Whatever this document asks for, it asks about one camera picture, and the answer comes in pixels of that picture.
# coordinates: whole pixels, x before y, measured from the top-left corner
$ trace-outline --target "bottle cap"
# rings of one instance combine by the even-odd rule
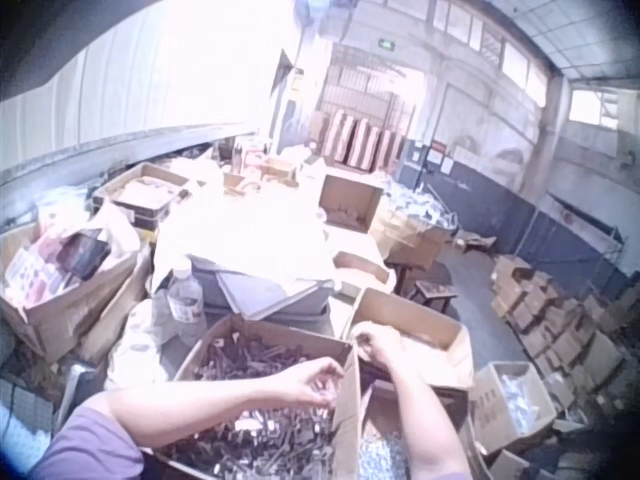
[[[189,278],[191,276],[191,260],[187,257],[178,258],[173,265],[173,276],[180,280]]]

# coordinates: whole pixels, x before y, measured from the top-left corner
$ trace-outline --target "hand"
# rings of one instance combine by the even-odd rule
[[[351,338],[355,340],[361,357],[381,363],[387,368],[391,362],[404,356],[402,337],[393,327],[360,322],[351,330]]]
[[[287,406],[335,408],[342,367],[329,357],[309,360],[267,377]]]

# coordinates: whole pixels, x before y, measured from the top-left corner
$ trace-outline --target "window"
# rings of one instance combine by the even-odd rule
[[[451,5],[449,22],[447,23],[447,33],[461,42],[469,43],[470,30],[471,15],[457,5]]]
[[[547,78],[533,65],[529,66],[529,78],[527,78],[525,91],[540,108],[544,108],[547,104]]]
[[[482,44],[482,21],[473,17],[473,23],[471,24],[471,38],[469,38],[469,46],[476,52],[480,51],[480,45]]]
[[[569,120],[615,130],[618,128],[618,97],[612,93],[574,90]]]
[[[438,0],[436,13],[433,17],[433,26],[443,32],[447,29],[447,17],[449,16],[449,2]]]
[[[524,89],[527,86],[528,70],[529,61],[527,57],[522,55],[509,42],[505,42],[504,62],[502,63],[502,71],[504,74],[516,82],[516,85]]]
[[[482,42],[480,44],[480,55],[492,65],[500,65],[500,52],[502,52],[502,37],[493,30],[482,29]]]

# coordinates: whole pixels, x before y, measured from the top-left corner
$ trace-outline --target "exit sign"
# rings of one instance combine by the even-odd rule
[[[396,49],[395,42],[392,42],[391,40],[385,40],[384,38],[378,40],[378,46],[383,50],[387,50],[388,52],[393,52]]]

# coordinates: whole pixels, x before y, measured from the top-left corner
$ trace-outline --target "ceiling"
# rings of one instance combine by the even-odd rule
[[[627,2],[486,1],[511,18],[570,80],[640,81],[640,36]]]

